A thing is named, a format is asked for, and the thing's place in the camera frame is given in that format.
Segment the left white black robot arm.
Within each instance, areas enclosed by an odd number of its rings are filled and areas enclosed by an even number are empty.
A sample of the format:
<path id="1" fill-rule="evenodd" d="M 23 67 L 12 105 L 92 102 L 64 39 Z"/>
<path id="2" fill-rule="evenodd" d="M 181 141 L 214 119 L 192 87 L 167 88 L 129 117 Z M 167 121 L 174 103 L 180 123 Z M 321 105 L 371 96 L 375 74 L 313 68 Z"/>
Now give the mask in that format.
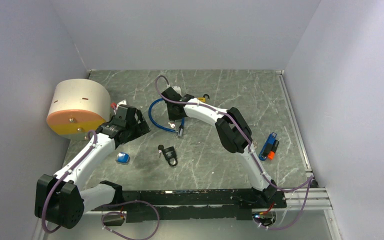
<path id="1" fill-rule="evenodd" d="M 36 183 L 34 214 L 42 229 L 54 233 L 60 227 L 72 229 L 82 215 L 100 206 L 117 210 L 122 206 L 121 185 L 104 180 L 83 190 L 95 168 L 120 145 L 150 132 L 142 112 L 121 104 L 108 122 L 86 136 L 87 145 L 66 166 L 53 175 L 43 174 Z"/>

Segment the blue cable lock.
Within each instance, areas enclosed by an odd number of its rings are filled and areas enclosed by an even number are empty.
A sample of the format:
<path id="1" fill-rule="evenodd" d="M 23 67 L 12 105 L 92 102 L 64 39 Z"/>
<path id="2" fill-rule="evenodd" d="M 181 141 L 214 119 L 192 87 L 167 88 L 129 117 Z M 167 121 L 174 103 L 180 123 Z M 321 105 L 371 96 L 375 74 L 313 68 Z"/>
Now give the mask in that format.
<path id="1" fill-rule="evenodd" d="M 174 134 L 178 138 L 181 138 L 184 135 L 185 118 L 170 121 L 166 104 L 162 98 L 159 98 L 150 104 L 147 114 L 151 123 L 159 130 Z M 171 128 L 168 122 L 175 123 L 175 128 Z"/>

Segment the small silver key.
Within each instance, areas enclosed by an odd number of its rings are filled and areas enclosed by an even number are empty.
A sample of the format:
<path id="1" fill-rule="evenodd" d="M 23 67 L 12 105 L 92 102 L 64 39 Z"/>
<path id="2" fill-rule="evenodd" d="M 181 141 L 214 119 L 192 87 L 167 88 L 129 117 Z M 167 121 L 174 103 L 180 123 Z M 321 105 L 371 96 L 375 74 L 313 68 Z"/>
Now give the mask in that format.
<path id="1" fill-rule="evenodd" d="M 174 128 L 176 127 L 176 124 L 173 123 L 173 122 L 168 122 L 168 124 L 169 124 L 169 126 L 170 126 L 172 129 L 174 129 Z"/>

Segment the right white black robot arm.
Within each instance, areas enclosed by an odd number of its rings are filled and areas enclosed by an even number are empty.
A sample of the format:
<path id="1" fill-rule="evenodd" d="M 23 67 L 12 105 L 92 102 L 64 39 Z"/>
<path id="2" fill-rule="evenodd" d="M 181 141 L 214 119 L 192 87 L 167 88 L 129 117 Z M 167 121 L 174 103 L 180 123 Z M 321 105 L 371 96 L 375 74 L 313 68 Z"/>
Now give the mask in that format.
<path id="1" fill-rule="evenodd" d="M 195 118 L 215 126 L 221 145 L 228 152 L 241 157 L 255 192 L 256 204 L 266 208 L 274 201 L 275 194 L 280 190 L 259 160 L 252 131 L 237 108 L 214 107 L 189 94 L 181 96 L 172 87 L 158 94 L 168 104 L 167 110 L 172 117 Z"/>

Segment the yellow black padlock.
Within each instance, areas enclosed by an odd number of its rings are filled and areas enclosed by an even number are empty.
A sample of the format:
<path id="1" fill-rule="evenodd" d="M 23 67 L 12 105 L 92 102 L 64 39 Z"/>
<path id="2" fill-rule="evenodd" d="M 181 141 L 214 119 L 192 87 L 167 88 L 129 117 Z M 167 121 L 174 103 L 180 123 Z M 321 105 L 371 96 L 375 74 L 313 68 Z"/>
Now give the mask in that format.
<path id="1" fill-rule="evenodd" d="M 208 94 L 204 94 L 202 97 L 198 97 L 197 99 L 203 103 L 208 103 L 210 96 Z"/>

